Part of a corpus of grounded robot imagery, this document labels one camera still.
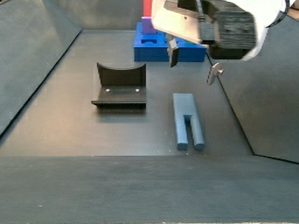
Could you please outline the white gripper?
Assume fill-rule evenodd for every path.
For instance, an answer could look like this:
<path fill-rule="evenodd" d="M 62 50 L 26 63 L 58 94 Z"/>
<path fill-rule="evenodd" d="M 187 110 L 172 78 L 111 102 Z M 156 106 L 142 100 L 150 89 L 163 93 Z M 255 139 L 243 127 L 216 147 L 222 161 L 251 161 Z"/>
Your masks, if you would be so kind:
<path fill-rule="evenodd" d="M 154 28 L 167 35 L 170 66 L 178 64 L 175 38 L 210 47 L 215 60 L 251 60 L 262 50 L 268 29 L 285 19 L 291 0 L 154 0 Z M 207 84 L 224 73 L 210 67 Z"/>

